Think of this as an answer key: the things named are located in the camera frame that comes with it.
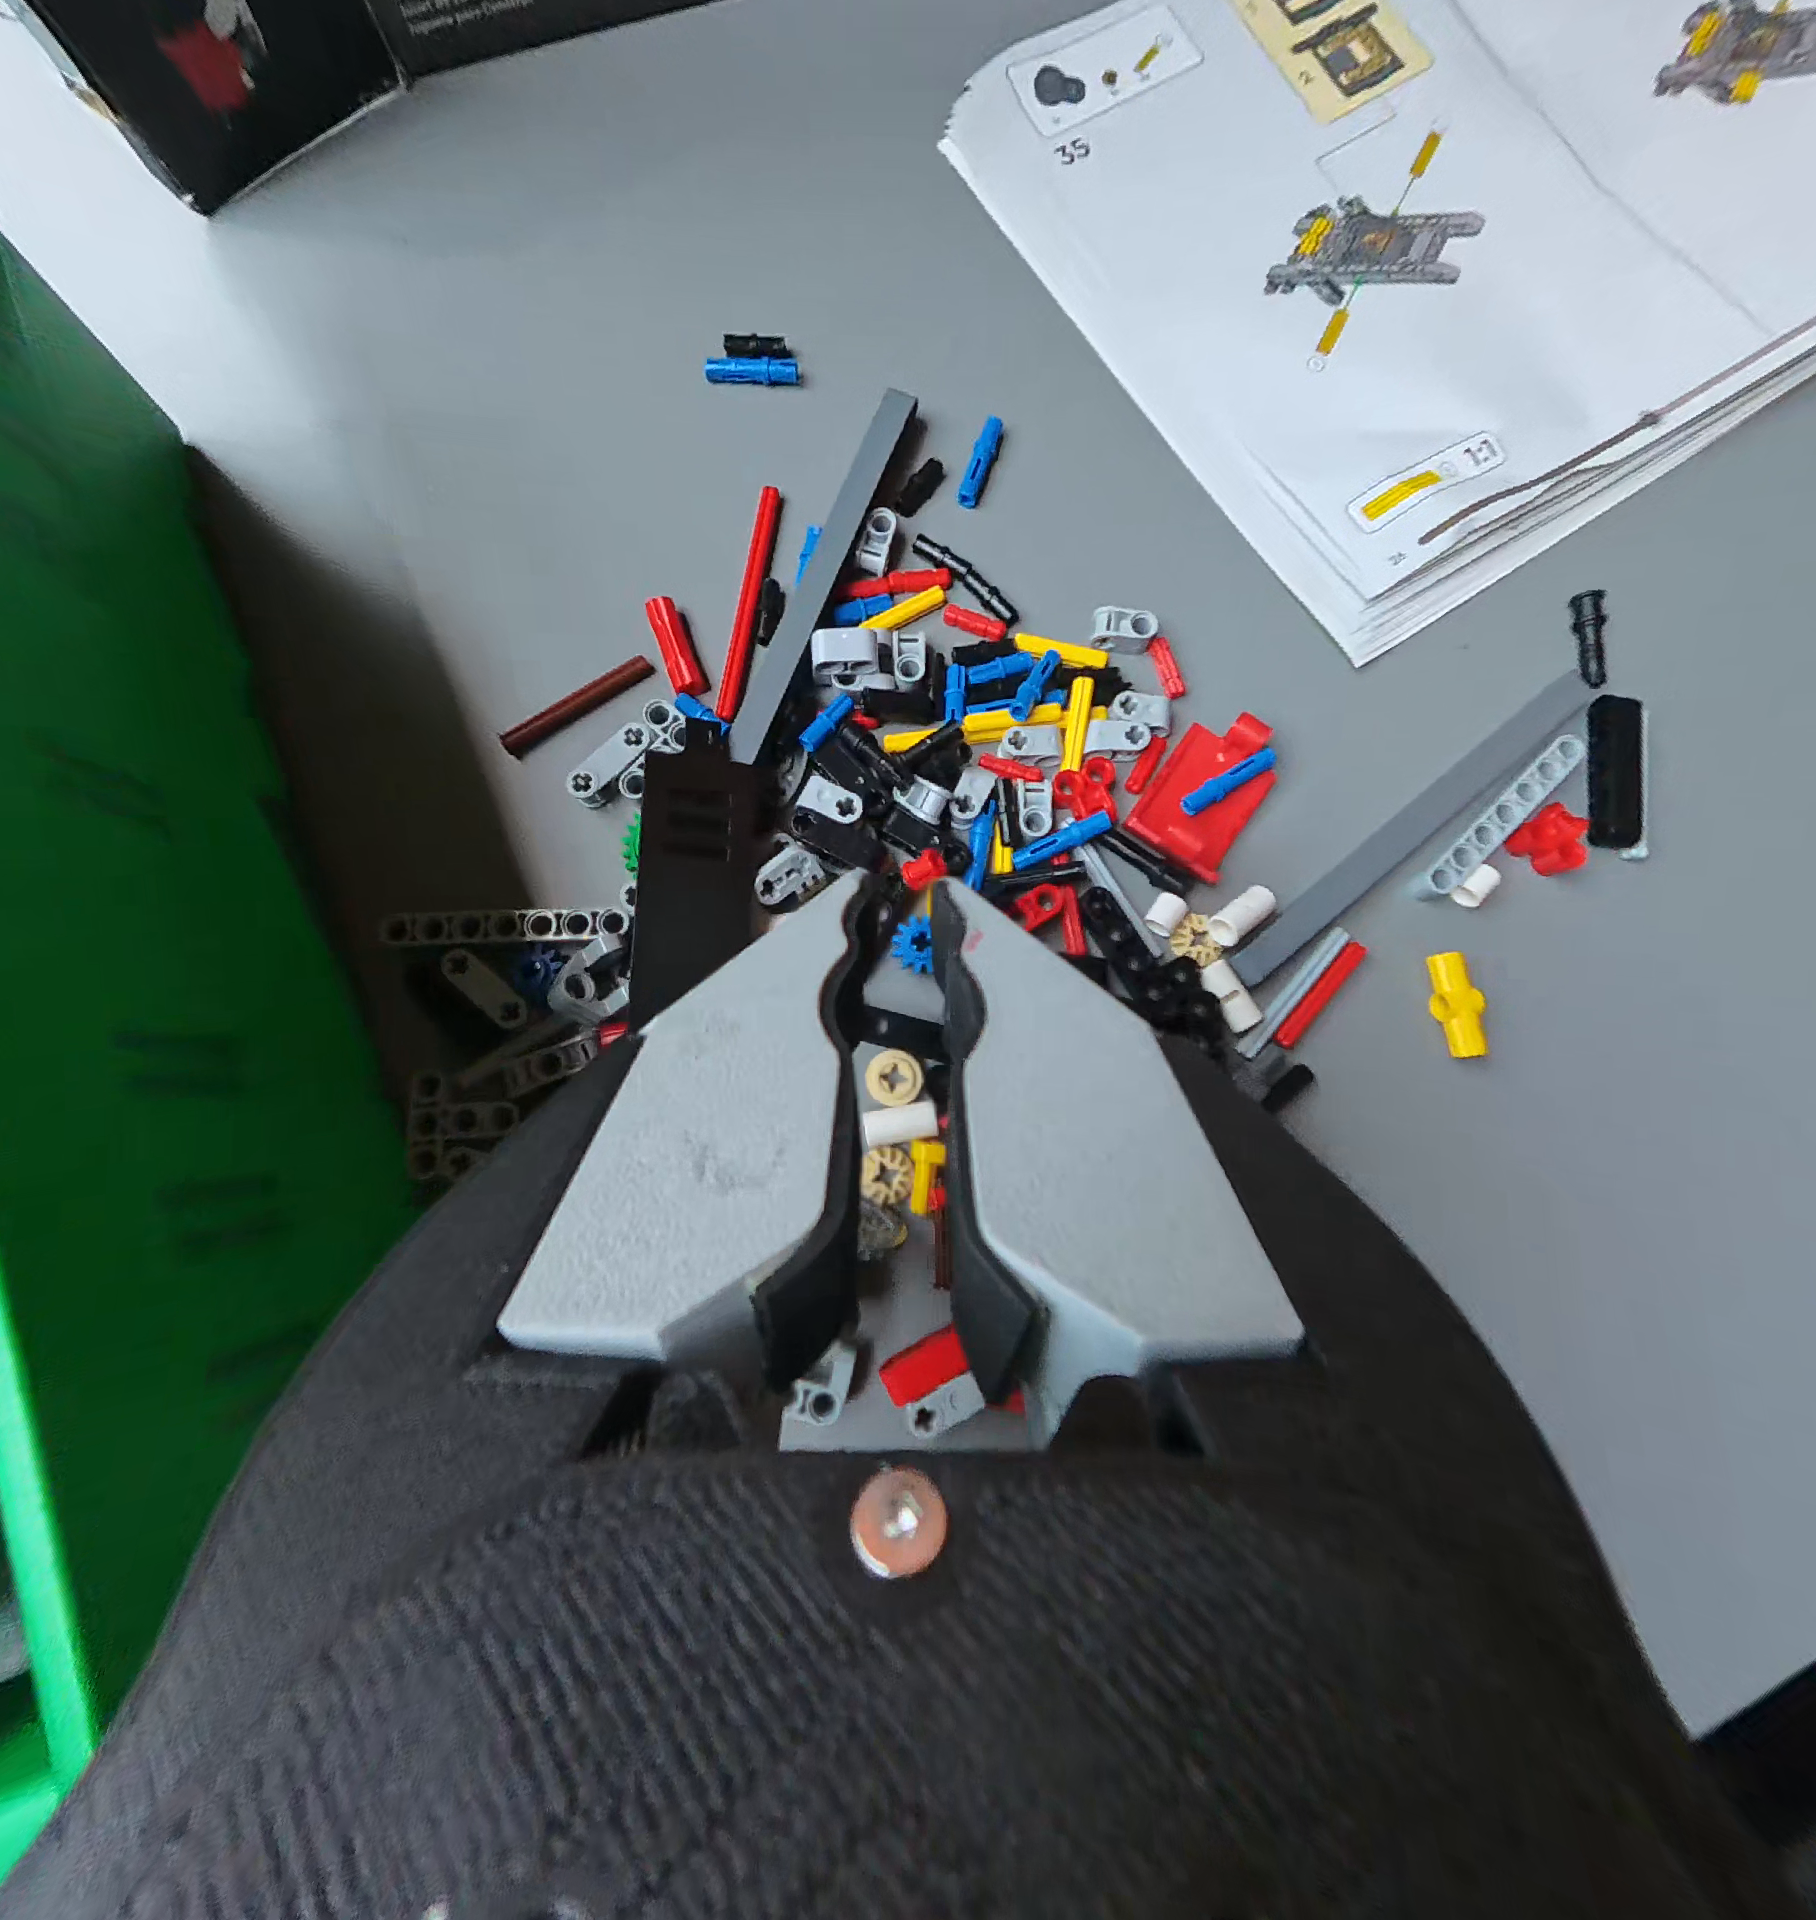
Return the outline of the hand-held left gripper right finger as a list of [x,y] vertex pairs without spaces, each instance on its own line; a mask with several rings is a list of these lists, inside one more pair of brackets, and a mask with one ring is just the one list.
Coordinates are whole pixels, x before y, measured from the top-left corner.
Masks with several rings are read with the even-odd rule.
[[1304,1324],[1160,1036],[956,880],[932,927],[951,1327],[984,1396],[1295,1353]]

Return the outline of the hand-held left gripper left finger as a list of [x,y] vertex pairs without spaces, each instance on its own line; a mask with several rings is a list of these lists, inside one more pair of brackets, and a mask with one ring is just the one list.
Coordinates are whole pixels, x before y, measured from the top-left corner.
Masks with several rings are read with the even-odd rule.
[[867,907],[842,877],[647,1023],[500,1310],[509,1347],[786,1388],[838,1341]]

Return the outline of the pile of small building pieces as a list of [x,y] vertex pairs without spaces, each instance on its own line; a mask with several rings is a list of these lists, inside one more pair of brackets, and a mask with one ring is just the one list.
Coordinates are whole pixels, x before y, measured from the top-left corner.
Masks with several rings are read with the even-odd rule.
[[[1158,732],[1139,731],[1134,740],[1100,742],[1095,763],[1064,769],[1060,744],[1048,746],[1039,761],[1025,757],[1010,767],[1000,765],[1017,754],[1025,735],[1064,716],[1074,716],[1072,732],[1084,731],[1088,714],[1100,723],[1119,722],[1124,714],[1104,696],[1106,667],[1102,652],[1068,663],[1050,642],[1025,637],[968,646],[956,660],[928,656],[921,616],[911,612],[904,592],[895,592],[873,621],[828,624],[811,634],[809,660],[781,719],[777,754],[755,767],[765,781],[768,812],[753,878],[761,921],[752,944],[842,877],[867,880],[857,984],[842,998],[853,1061],[857,1142],[861,1154],[904,1144],[917,1164],[906,1211],[879,1210],[861,1200],[857,1188],[855,1311],[819,1363],[786,1386],[798,1419],[830,1422],[838,1416],[847,1396],[844,1367],[857,1353],[855,1321],[864,1296],[857,1270],[887,1260],[902,1239],[912,1237],[911,1220],[924,1220],[934,1237],[945,1319],[919,1343],[879,1360],[879,1384],[906,1430],[940,1435],[985,1409],[1010,1409],[1029,1422],[1036,1443],[1043,1443],[1075,1399],[984,1396],[951,1327],[943,1217],[949,1065],[932,929],[937,882],[956,880],[981,895],[1145,1021],[1160,1036],[1214,1151],[1222,1138],[1210,1131],[1212,1123],[1252,1111],[1252,1091],[1241,1080],[1224,1075],[1232,1023],[1217,1013],[1208,984],[1145,946],[1126,900],[1088,872],[1090,850],[1117,824],[1114,756],[1153,746]],[[572,801],[589,809],[631,801],[638,829],[645,760],[653,750],[677,754],[690,719],[718,726],[729,739],[730,723],[704,698],[675,692],[674,701],[656,698],[570,771]],[[640,1362],[518,1352],[498,1335],[500,1310],[643,1033],[629,1031],[628,1015],[633,927],[636,875],[621,902],[585,914],[560,906],[505,916],[417,914],[388,931],[395,944],[412,942],[439,952],[449,986],[477,988],[477,1013],[498,1026],[509,1023],[498,1000],[515,984],[486,973],[477,952],[515,942],[572,948],[565,967],[542,976],[545,1009],[568,1026],[568,1033],[545,1053],[528,1049],[483,1074],[479,1097],[447,1097],[439,1111],[421,1100],[410,1108],[410,1123],[419,1123],[421,1115],[439,1119],[423,1153],[437,1159],[441,1177],[481,1172],[475,1222],[486,1227],[487,1246],[500,1252],[491,1294],[498,1311],[487,1343],[526,1357],[530,1365],[583,1362],[670,1372]],[[921,1102],[898,1111],[879,1108],[864,1088],[868,1061],[891,1045],[915,1055],[924,1068]],[[1235,1181],[1232,1188],[1283,1282],[1246,1194]],[[1142,1378],[1287,1357],[1166,1365]]]

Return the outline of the race car set box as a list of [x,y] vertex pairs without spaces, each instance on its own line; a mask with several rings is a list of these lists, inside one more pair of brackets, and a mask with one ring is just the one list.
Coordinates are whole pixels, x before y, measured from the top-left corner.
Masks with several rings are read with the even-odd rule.
[[403,87],[361,2],[26,2],[10,12],[200,215]]

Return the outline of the black vented panel piece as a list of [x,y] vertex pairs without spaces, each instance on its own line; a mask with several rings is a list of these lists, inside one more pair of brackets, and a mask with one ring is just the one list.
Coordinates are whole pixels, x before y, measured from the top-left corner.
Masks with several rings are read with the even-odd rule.
[[718,726],[686,722],[677,754],[645,760],[636,845],[629,1031],[719,971],[760,929],[753,878],[768,791]]

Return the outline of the yellow cross connector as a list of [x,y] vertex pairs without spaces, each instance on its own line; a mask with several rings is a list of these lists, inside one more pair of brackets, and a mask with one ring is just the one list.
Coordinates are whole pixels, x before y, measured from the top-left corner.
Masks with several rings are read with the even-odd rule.
[[1428,980],[1428,1015],[1439,1028],[1455,1061],[1482,1061],[1490,1053],[1485,1033],[1485,996],[1478,988],[1468,963],[1459,950],[1433,952],[1425,958]]

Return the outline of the red panel piece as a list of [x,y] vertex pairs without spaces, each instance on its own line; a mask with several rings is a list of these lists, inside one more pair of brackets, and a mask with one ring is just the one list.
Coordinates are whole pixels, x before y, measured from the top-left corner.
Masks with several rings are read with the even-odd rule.
[[1187,726],[1162,757],[1155,779],[1134,801],[1119,832],[1167,869],[1217,882],[1228,851],[1276,787],[1274,760],[1200,812],[1189,812],[1185,800],[1263,750],[1273,754],[1273,727],[1249,711],[1243,711],[1227,732],[1212,732],[1200,723]]

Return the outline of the long dark grey beam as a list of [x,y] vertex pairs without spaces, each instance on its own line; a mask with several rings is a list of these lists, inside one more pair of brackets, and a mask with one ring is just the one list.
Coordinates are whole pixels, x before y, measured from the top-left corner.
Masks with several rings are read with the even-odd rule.
[[1465,820],[1472,803],[1538,757],[1555,727],[1575,717],[1587,695],[1578,671],[1567,671],[1533,695],[1462,760],[1435,777],[1335,869],[1312,880],[1230,955],[1238,980],[1256,989],[1333,927],[1343,909],[1394,877],[1435,843],[1444,829]]
[[777,634],[760,651],[760,663],[752,670],[750,687],[729,727],[729,757],[735,763],[758,767],[777,754],[781,719],[809,660],[811,634],[825,624],[855,539],[919,412],[921,401],[915,393],[883,391],[827,512],[809,566],[786,596]]

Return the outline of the brown axle rod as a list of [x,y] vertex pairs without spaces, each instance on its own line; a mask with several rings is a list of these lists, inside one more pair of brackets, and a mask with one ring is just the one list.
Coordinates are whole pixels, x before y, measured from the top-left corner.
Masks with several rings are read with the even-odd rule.
[[500,748],[515,760],[530,756],[540,744],[570,731],[575,722],[592,716],[595,711],[607,708],[615,698],[653,677],[654,670],[656,663],[651,656],[633,654],[601,671],[589,683],[570,691],[568,695],[537,710],[533,716],[500,732]]

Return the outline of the short red axle connector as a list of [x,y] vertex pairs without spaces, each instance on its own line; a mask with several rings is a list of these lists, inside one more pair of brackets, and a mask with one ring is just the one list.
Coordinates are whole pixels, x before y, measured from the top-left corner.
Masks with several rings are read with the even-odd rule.
[[674,692],[705,698],[710,677],[677,603],[671,596],[656,594],[645,603],[643,611],[654,637],[662,670]]

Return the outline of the light grey holed liftarm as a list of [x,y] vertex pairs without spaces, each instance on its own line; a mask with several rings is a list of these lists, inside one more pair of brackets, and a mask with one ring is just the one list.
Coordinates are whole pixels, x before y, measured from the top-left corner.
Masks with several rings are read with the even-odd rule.
[[1526,826],[1587,760],[1586,732],[1560,732],[1545,742],[1487,798],[1453,839],[1439,843],[1408,894],[1412,900],[1482,904],[1490,886],[1478,878],[1495,851]]

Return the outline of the long red axle rod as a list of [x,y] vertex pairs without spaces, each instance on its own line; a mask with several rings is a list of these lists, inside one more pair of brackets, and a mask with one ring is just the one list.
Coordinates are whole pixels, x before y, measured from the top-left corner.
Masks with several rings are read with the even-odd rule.
[[752,674],[760,603],[772,574],[783,498],[774,486],[763,486],[755,500],[752,544],[744,574],[733,608],[729,652],[713,695],[711,710],[724,722],[735,722]]

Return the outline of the black ribbed block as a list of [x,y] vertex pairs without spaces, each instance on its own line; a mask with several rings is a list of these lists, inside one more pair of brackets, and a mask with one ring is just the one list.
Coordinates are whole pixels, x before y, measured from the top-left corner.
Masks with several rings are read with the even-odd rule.
[[1647,722],[1641,698],[1600,692],[1587,708],[1587,840],[1645,857]]

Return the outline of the green storage bin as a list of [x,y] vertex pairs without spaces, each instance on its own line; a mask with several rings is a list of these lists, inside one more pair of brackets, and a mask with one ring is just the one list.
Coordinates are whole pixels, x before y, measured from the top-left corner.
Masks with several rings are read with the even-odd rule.
[[0,235],[0,1883],[409,1224],[191,482]]

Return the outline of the white instruction booklet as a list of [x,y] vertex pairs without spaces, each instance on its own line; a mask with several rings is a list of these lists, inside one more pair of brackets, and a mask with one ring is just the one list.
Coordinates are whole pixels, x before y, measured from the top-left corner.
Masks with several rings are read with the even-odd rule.
[[942,152],[1353,663],[1816,372],[1816,4],[1109,4]]

